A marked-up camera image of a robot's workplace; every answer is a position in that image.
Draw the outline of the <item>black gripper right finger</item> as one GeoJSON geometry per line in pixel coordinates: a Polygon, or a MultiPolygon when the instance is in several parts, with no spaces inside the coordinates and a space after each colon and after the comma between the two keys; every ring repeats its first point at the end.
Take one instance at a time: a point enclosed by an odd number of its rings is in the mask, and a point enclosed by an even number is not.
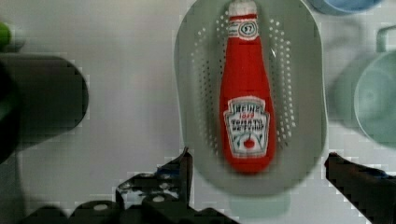
{"type": "Polygon", "coordinates": [[[330,153],[326,178],[372,224],[395,224],[395,176],[330,153]]]}

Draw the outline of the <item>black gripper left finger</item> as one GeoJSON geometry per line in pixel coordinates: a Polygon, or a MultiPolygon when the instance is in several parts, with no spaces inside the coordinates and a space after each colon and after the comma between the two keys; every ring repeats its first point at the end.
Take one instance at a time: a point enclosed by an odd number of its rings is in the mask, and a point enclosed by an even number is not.
{"type": "Polygon", "coordinates": [[[18,224],[239,224],[214,208],[190,207],[192,163],[184,148],[156,172],[140,173],[119,184],[114,202],[86,202],[71,216],[46,205],[18,224]]]}

